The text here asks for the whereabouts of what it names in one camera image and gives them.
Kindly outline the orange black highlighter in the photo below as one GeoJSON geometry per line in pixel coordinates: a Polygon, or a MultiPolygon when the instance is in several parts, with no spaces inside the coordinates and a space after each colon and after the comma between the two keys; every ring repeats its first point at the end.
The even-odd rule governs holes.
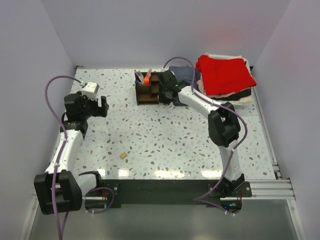
{"type": "Polygon", "coordinates": [[[145,78],[144,79],[144,84],[145,85],[149,85],[150,84],[150,79],[149,78],[145,78]]]}

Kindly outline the tan eraser block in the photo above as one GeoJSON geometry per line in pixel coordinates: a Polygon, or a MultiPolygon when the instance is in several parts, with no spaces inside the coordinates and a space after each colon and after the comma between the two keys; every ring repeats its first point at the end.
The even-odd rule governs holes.
{"type": "Polygon", "coordinates": [[[127,153],[126,152],[123,152],[123,153],[121,153],[120,155],[119,155],[119,157],[121,158],[121,159],[124,159],[124,158],[126,158],[128,155],[127,155],[127,153]]]}

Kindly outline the green capped white marker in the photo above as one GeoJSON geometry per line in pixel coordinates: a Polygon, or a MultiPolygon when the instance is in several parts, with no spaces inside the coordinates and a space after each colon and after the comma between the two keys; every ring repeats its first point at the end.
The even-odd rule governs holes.
{"type": "Polygon", "coordinates": [[[141,78],[145,78],[145,76],[142,74],[142,72],[140,70],[138,71],[138,73],[141,76],[141,78]]]}

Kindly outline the brown wooden desk organizer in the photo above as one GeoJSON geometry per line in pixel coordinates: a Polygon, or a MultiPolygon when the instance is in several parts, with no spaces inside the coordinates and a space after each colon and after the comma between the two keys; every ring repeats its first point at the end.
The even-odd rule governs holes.
{"type": "Polygon", "coordinates": [[[160,72],[152,72],[149,84],[135,84],[136,103],[137,105],[158,105],[159,104],[159,74],[160,72]]]}

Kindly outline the purple capped white marker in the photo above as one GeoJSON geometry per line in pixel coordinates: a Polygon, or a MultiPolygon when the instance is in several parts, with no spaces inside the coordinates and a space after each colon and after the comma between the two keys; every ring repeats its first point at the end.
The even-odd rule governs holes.
{"type": "Polygon", "coordinates": [[[135,71],[134,73],[138,77],[139,82],[143,84],[144,83],[143,75],[141,75],[139,71],[135,71]]]}

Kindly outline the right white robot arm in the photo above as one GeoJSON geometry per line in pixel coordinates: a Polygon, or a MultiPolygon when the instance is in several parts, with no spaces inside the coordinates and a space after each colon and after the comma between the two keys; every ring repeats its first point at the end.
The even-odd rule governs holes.
{"type": "Polygon", "coordinates": [[[185,81],[178,82],[170,70],[158,76],[164,98],[170,102],[179,101],[206,118],[208,135],[218,146],[222,161],[222,175],[209,192],[197,197],[201,201],[218,187],[230,197],[235,196],[244,183],[244,174],[240,167],[238,146],[245,140],[248,128],[241,116],[230,103],[218,103],[193,89],[185,81]]]}

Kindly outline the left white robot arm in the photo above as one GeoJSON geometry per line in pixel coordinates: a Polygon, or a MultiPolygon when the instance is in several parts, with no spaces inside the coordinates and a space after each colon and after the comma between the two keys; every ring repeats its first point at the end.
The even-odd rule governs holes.
{"type": "Polygon", "coordinates": [[[99,196],[104,190],[98,171],[84,172],[78,177],[72,174],[77,153],[88,130],[88,119],[105,118],[109,109],[105,96],[101,97],[101,105],[90,97],[91,94],[84,91],[64,97],[67,119],[62,121],[57,151],[49,167],[43,174],[36,175],[33,181],[44,215],[53,214],[53,204],[56,204],[58,213],[78,211],[87,193],[99,196]]]}

